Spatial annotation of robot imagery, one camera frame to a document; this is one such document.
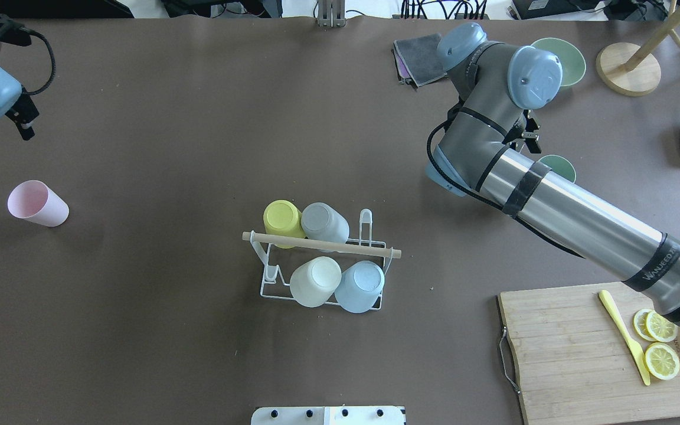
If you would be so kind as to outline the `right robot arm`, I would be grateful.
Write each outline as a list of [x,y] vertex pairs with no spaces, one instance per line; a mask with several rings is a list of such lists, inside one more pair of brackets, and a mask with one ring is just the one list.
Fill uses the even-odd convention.
[[558,94],[555,54],[489,41],[467,22],[438,42],[437,58],[459,94],[427,175],[446,190],[473,196],[564,250],[599,264],[645,294],[680,326],[680,240],[643,223],[508,145],[526,112]]

